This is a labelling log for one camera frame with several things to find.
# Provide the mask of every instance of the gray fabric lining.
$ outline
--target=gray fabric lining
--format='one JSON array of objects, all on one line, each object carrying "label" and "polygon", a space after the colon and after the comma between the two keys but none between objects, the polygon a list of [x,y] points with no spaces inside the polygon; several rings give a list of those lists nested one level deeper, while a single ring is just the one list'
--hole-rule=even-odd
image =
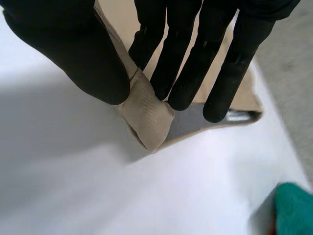
[{"label": "gray fabric lining", "polygon": [[210,123],[202,115],[203,106],[203,103],[192,103],[183,112],[175,111],[175,117],[165,142],[214,126],[249,124],[257,121],[261,116],[261,113],[254,111],[229,110],[224,120],[219,123]]}]

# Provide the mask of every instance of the white table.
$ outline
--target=white table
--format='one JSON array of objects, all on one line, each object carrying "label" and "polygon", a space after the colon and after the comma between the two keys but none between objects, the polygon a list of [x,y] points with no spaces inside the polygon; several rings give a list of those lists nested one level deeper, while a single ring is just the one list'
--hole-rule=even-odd
[{"label": "white table", "polygon": [[0,35],[0,234],[265,234],[275,186],[310,187],[260,75],[259,122],[149,155],[3,17]]}]

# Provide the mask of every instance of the beige fabric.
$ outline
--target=beige fabric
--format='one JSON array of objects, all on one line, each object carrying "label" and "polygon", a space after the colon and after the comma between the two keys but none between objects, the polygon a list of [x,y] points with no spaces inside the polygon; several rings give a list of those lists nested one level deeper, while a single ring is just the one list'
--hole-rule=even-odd
[{"label": "beige fabric", "polygon": [[128,55],[123,42],[105,18],[99,2],[96,2],[95,9],[107,28],[114,47],[131,79],[129,97],[115,108],[125,118],[134,137],[138,138],[143,147],[149,151],[154,151],[166,139],[174,118],[174,110],[155,96],[149,80]]},{"label": "beige fabric", "polygon": [[[115,106],[115,108],[125,118],[132,134],[142,146],[149,151],[155,151],[161,145],[167,145],[164,141],[170,130],[175,113],[167,103],[161,102],[155,97],[153,88],[148,80],[157,64],[163,42],[161,42],[156,49],[143,73],[137,68],[127,53],[127,49],[134,40],[134,33],[140,28],[137,21],[134,0],[96,0],[95,9],[107,28],[115,49],[124,63],[131,80],[131,93],[129,98],[121,105]],[[190,49],[195,42],[198,25],[199,16],[197,16],[193,37],[183,64],[188,58]],[[228,30],[221,49],[213,61],[193,103],[205,103],[220,71],[231,38],[232,33]],[[248,71],[231,104],[231,109],[262,112],[262,107],[253,94],[252,81],[253,77]],[[208,128],[216,128],[216,126],[199,128],[193,131],[193,133],[198,133],[200,130],[203,131]]]}]

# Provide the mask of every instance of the fingertip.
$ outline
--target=fingertip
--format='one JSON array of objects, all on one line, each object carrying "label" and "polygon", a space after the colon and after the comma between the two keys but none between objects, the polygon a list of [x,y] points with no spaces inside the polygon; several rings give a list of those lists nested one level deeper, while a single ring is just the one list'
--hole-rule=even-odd
[{"label": "fingertip", "polygon": [[221,122],[226,116],[227,110],[213,108],[206,102],[203,108],[203,117],[211,123]]},{"label": "fingertip", "polygon": [[184,111],[190,105],[190,102],[185,99],[185,96],[175,89],[175,85],[168,97],[168,103],[174,110],[177,111]]}]

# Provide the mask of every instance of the glove finger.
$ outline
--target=glove finger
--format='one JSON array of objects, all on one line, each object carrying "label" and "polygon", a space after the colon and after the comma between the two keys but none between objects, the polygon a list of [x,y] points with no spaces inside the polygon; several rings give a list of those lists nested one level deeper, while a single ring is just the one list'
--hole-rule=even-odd
[{"label": "glove finger", "polygon": [[239,13],[234,38],[203,108],[206,120],[216,123],[225,117],[257,48],[269,36],[274,24]]},{"label": "glove finger", "polygon": [[169,94],[190,43],[195,17],[202,0],[169,0],[169,32],[156,69],[150,80],[156,96],[163,100]]},{"label": "glove finger", "polygon": [[135,0],[140,30],[135,34],[129,55],[144,70],[161,42],[165,28],[165,0]]},{"label": "glove finger", "polygon": [[222,44],[227,26],[237,7],[229,0],[203,2],[195,45],[169,95],[175,110],[191,104]]}]

